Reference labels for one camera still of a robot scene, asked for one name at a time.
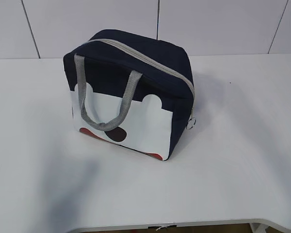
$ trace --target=tile grout line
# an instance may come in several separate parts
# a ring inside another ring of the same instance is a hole
[[[157,4],[157,23],[156,23],[156,39],[159,39],[159,21],[160,21],[160,5],[161,5],[161,0],[158,0]]]
[[[32,32],[32,29],[31,29],[31,25],[30,25],[30,22],[29,22],[29,18],[28,18],[28,15],[27,15],[27,12],[26,12],[26,8],[25,8],[25,4],[24,4],[23,0],[21,0],[21,5],[23,6],[23,10],[24,10],[24,13],[25,13],[25,16],[26,16],[26,20],[27,20],[27,23],[28,23],[28,26],[29,26],[31,37],[33,39],[33,43],[34,43],[34,46],[35,46],[35,50],[37,51],[38,57],[41,58],[39,50],[38,50],[38,47],[37,47],[37,43],[36,43],[35,38],[33,36],[33,32]]]
[[[276,28],[275,34],[274,34],[274,36],[273,36],[273,40],[272,40],[272,42],[271,42],[271,45],[270,45],[270,48],[268,49],[267,54],[269,54],[270,51],[271,51],[271,48],[272,48],[272,46],[273,46],[273,42],[274,42],[274,40],[275,40],[275,37],[276,37],[277,31],[278,31],[278,29],[279,29],[279,26],[280,26],[281,20],[282,20],[282,18],[283,18],[283,15],[284,15],[284,13],[285,13],[285,11],[286,11],[286,8],[287,8],[287,5],[288,5],[288,2],[289,2],[289,0],[287,0],[286,5],[285,5],[285,8],[283,9],[282,15],[281,15],[281,17],[280,17],[280,20],[279,20],[278,26],[277,26],[277,28]]]

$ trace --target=cartoon design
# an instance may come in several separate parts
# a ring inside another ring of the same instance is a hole
[[[161,160],[169,154],[173,113],[162,109],[162,101],[156,95],[147,95],[142,102],[132,101],[122,124],[112,131],[103,132],[92,128],[81,117],[78,85],[71,91],[73,119],[78,131],[103,139]],[[94,93],[86,84],[85,108],[95,122],[109,122],[119,113],[122,98]]]

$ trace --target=gray zipper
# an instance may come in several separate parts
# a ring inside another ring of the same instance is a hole
[[[85,44],[88,44],[88,43],[91,43],[91,42],[94,42],[94,41],[100,41],[100,42],[103,42],[105,44],[108,44],[108,45],[111,45],[125,53],[127,53],[128,55],[144,62],[144,63],[147,63],[148,65],[150,66],[153,66],[155,67],[156,69],[159,69],[167,74],[170,74],[174,77],[177,77],[181,80],[183,80],[187,86],[189,87],[189,89],[191,90],[192,92],[192,95],[193,95],[193,99],[195,100],[195,90],[194,90],[194,86],[193,84],[182,74],[178,73],[177,71],[167,67],[167,66],[164,66],[163,64],[153,60],[152,58],[149,58],[148,56],[144,55],[143,53],[140,53],[139,51],[129,47],[128,45],[126,44],[123,44],[117,40],[111,40],[111,39],[94,39],[94,40],[89,40],[87,42],[84,43]],[[193,108],[192,108],[192,111],[191,111],[191,119],[193,118]]]

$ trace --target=red shape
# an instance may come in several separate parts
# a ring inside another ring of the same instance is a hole
[[[91,137],[94,137],[96,139],[99,139],[99,140],[103,140],[103,141],[106,141],[105,139],[102,139],[101,137],[98,137],[97,135],[93,134],[90,130],[88,130],[87,128],[80,128],[80,132],[81,133],[84,133],[86,135],[89,135]]]
[[[152,153],[146,153],[146,154],[163,161],[163,158],[159,154],[152,154]]]

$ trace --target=white panel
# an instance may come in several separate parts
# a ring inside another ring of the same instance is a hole
[[[291,53],[291,0],[282,17],[270,53]]]
[[[267,53],[286,0],[161,0],[159,39],[189,55]]]
[[[37,58],[20,0],[0,0],[0,59]]]
[[[0,233],[291,233],[291,54],[190,62],[196,125],[160,162],[73,130],[62,59],[0,60]]]
[[[156,37],[157,0],[25,0],[41,57],[63,57],[102,29]]]

